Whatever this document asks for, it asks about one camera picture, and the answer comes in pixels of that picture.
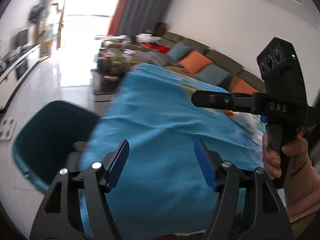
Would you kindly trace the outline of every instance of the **silver screw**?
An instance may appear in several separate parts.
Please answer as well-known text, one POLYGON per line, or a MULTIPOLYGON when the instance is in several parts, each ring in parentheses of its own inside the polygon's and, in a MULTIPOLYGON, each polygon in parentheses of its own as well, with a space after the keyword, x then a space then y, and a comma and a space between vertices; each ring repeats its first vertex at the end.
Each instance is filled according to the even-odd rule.
POLYGON ((60 173, 61 175, 67 174, 67 173, 68 173, 68 169, 63 168, 63 169, 61 169, 61 170, 59 171, 59 173, 60 173))
POLYGON ((225 161, 225 162, 222 163, 222 166, 225 167, 225 168, 230 168, 231 165, 232 165, 231 162, 228 162, 228 161, 225 161))
POLYGON ((264 173, 264 169, 263 168, 257 168, 256 169, 258 174, 263 174, 264 173))
POLYGON ((98 169, 101 166, 102 166, 102 164, 100 162, 96 162, 96 163, 92 164, 92 168, 94 168, 94 169, 98 169))

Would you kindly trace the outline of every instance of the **curtain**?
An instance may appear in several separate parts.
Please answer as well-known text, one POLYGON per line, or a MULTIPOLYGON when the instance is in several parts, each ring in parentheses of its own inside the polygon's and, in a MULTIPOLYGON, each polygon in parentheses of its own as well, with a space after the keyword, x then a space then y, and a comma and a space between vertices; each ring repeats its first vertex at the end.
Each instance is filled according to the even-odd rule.
POLYGON ((172 0, 119 0, 109 35, 137 35, 155 30, 172 0))

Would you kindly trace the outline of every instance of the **blue gripper pad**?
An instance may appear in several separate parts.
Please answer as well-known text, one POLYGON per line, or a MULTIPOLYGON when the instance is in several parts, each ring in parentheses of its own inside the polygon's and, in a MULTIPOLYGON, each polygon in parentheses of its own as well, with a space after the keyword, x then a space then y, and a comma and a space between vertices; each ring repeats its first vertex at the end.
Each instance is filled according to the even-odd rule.
POLYGON ((122 141, 118 149, 115 151, 115 158, 108 170, 108 183, 106 188, 110 192, 114 187, 116 187, 124 165, 129 156, 129 143, 127 140, 122 141))
POLYGON ((212 190, 215 191, 218 187, 218 184, 216 182, 215 169, 208 157, 207 147, 199 138, 195 141, 195 155, 208 187, 212 188, 212 190))

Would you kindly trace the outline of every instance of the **person's arm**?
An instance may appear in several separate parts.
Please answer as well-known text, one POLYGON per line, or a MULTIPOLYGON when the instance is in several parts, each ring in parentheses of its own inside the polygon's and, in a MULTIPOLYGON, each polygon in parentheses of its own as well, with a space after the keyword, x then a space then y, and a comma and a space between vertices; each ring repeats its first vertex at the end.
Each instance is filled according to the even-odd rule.
MULTIPOLYGON (((303 218, 320 207, 320 177, 312 168, 308 157, 308 142, 300 136, 286 144, 282 151, 294 156, 293 172, 284 185, 284 195, 290 222, 303 218)), ((263 163, 271 179, 281 176, 280 156, 271 149, 268 135, 263 136, 263 163)))

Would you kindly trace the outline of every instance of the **orange pillow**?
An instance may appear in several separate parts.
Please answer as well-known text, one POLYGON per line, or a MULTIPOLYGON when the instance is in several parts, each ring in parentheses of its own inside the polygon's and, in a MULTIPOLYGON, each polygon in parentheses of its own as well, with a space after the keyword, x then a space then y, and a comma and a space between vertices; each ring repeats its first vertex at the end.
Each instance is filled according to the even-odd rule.
POLYGON ((211 63, 211 60, 196 50, 190 52, 188 56, 179 61, 179 64, 188 70, 192 75, 196 74, 211 63))
POLYGON ((247 82, 243 81, 241 78, 233 77, 230 84, 230 93, 246 93, 252 95, 258 90, 254 89, 247 82))

